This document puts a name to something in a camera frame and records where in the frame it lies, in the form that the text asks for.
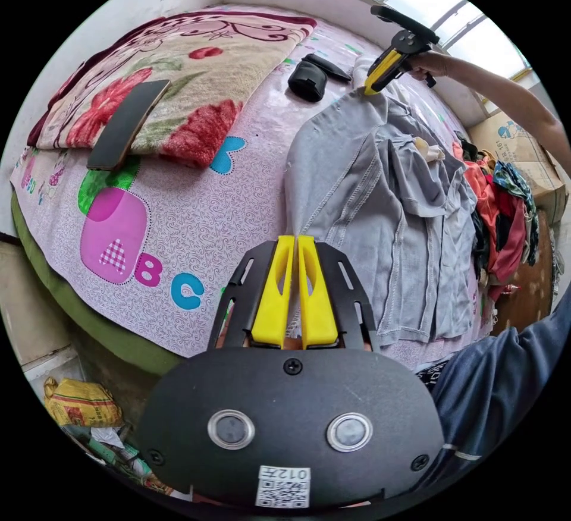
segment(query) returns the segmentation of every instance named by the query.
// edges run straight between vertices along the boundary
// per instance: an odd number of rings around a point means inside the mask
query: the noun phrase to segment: yellow bag
[[[121,409],[99,384],[64,378],[60,385],[49,377],[43,385],[49,415],[60,425],[107,428],[123,425]]]

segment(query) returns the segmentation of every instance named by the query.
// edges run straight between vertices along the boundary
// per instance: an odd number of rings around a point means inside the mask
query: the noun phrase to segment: qr code
[[[309,507],[309,481],[260,479],[256,506],[282,509]]]

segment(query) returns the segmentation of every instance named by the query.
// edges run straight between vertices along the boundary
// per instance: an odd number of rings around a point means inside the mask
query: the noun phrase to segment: black case
[[[311,103],[323,98],[326,83],[327,75],[309,61],[300,61],[287,81],[295,95]]]
[[[327,61],[327,59],[323,59],[323,57],[319,57],[319,55],[315,55],[315,53],[310,53],[303,58],[304,61],[309,61],[313,63],[320,69],[323,69],[325,74],[332,79],[337,79],[338,81],[344,81],[345,83],[349,83],[351,81],[351,75],[348,75],[340,69],[331,61]]]

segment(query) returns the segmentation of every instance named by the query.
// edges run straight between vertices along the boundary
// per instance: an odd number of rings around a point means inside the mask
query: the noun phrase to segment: window
[[[500,28],[467,0],[378,0],[433,29],[441,49],[503,77],[531,70]]]

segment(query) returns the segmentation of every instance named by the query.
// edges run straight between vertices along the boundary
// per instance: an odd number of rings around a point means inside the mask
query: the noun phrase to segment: printed number
[[[307,469],[296,467],[269,467],[262,466],[258,475],[259,479],[308,479]]]
[[[147,287],[156,287],[161,282],[162,263],[148,253],[139,256],[135,279]]]
[[[183,286],[188,286],[192,289],[194,295],[183,295]],[[197,276],[191,273],[179,273],[174,277],[171,283],[171,297],[177,307],[190,311],[200,307],[199,295],[204,294],[204,286]]]

